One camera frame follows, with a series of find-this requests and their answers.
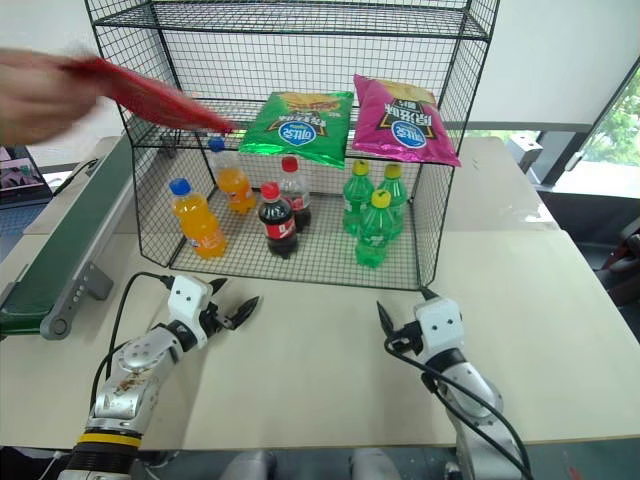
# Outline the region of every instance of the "green conveyor belt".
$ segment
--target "green conveyor belt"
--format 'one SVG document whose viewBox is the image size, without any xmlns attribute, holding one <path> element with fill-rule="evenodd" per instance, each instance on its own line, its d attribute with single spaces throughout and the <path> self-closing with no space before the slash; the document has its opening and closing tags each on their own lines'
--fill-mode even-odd
<svg viewBox="0 0 640 480">
<path fill-rule="evenodd" d="M 39 334 L 78 263 L 131 175 L 131 147 L 121 139 L 101 162 L 0 309 L 0 334 Z"/>
</svg>

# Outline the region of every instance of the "blue bottle cap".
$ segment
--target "blue bottle cap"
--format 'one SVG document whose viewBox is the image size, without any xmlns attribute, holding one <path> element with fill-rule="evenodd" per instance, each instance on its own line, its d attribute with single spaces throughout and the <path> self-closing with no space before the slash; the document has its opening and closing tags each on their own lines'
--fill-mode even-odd
<svg viewBox="0 0 640 480">
<path fill-rule="evenodd" d="M 186 178 L 174 178 L 169 182 L 169 188 L 174 195 L 186 195 L 191 192 L 191 185 Z"/>
<path fill-rule="evenodd" d="M 221 152 L 222 150 L 224 150 L 224 138 L 211 137 L 209 139 L 209 148 L 212 152 Z"/>
</svg>

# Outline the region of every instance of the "green soda bottle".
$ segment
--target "green soda bottle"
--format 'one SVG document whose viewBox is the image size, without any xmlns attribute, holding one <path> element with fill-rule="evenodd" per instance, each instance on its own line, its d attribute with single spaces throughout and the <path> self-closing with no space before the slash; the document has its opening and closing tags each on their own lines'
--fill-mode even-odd
<svg viewBox="0 0 640 480">
<path fill-rule="evenodd" d="M 395 238 L 404 228 L 404 212 L 407 208 L 407 189 L 402 183 L 402 167 L 397 163 L 387 165 L 384 169 L 384 180 L 378 187 L 391 194 L 391 204 L 389 210 L 393 217 L 393 229 L 391 238 Z"/>
<path fill-rule="evenodd" d="M 371 207 L 362 217 L 356 245 L 356 261 L 360 265 L 376 268 L 387 256 L 393 229 L 390 203 L 391 194 L 386 190 L 378 189 L 371 194 Z"/>
<path fill-rule="evenodd" d="M 353 175 L 343 189 L 345 202 L 342 226 L 348 233 L 356 236 L 361 216 L 367 209 L 374 187 L 369 180 L 369 164 L 366 160 L 353 162 L 351 171 Z"/>
</svg>

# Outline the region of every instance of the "orange soda bottle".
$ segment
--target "orange soda bottle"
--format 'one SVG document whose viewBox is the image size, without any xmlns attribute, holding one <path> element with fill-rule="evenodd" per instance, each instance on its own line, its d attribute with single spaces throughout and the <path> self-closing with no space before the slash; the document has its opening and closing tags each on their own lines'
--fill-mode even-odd
<svg viewBox="0 0 640 480">
<path fill-rule="evenodd" d="M 247 174 L 240 167 L 237 152 L 225 150 L 222 137 L 211 137 L 209 148 L 214 154 L 210 162 L 213 176 L 218 188 L 227 194 L 229 208 L 237 213 L 249 213 L 256 206 L 256 196 Z"/>
<path fill-rule="evenodd" d="M 180 228 L 193 250 L 202 258 L 221 257 L 227 246 L 218 219 L 209 211 L 207 199 L 193 192 L 184 178 L 169 182 L 174 195 L 171 209 L 180 220 Z"/>
</svg>

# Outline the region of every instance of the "wire mesh basket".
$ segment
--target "wire mesh basket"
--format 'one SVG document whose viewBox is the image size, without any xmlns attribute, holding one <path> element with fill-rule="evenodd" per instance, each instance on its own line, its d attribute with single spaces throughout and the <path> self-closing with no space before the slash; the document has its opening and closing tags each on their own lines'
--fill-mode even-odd
<svg viewBox="0 0 640 480">
<path fill-rule="evenodd" d="M 456 149 L 487 55 L 498 0 L 86 0 L 100 53 L 109 61 L 173 85 L 239 132 L 236 149 L 273 91 L 352 91 L 352 76 L 406 82 L 431 90 Z M 120 108 L 133 146 L 141 254 L 178 270 L 403 290 L 435 276 L 453 168 L 403 164 L 409 192 L 405 228 L 377 269 L 355 260 L 344 232 L 342 187 L 354 159 L 370 160 L 371 180 L 386 160 L 350 148 L 344 171 L 302 160 L 311 184 L 311 227 L 288 260 L 272 256 L 255 214 L 226 208 L 198 132 L 150 124 Z M 280 158 L 240 155 L 254 187 L 281 175 Z M 185 177 L 209 198 L 229 240 L 224 257 L 204 260 L 186 243 L 169 207 L 168 182 Z"/>
</svg>

